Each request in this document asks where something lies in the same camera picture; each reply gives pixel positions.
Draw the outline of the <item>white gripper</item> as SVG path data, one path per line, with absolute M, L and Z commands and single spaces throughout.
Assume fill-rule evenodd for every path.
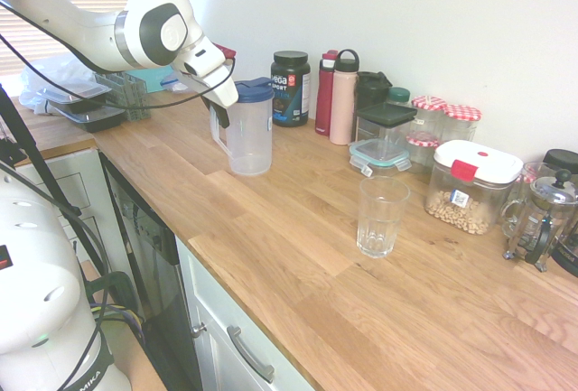
M 179 80 L 191 90 L 204 93 L 201 97 L 205 107 L 216 112 L 219 125 L 227 129 L 227 109 L 238 101 L 238 92 L 229 76 L 226 58 L 220 48 L 207 37 L 181 47 L 172 68 Z

